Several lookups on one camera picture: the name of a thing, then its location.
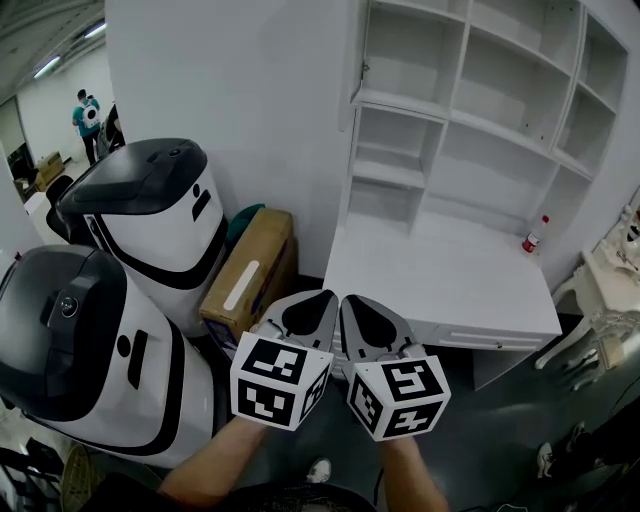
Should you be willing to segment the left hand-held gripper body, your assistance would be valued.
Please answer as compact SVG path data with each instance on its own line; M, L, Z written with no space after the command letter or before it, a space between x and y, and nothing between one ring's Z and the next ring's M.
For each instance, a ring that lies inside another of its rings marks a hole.
M230 371L232 413L295 431L322 398L334 355L270 321L245 332Z

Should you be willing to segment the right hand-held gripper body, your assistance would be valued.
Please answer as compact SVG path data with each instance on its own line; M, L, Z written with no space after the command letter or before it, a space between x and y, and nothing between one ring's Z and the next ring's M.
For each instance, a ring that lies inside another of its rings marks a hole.
M440 360L411 336L382 347L345 339L346 403L376 442L430 432L451 398Z

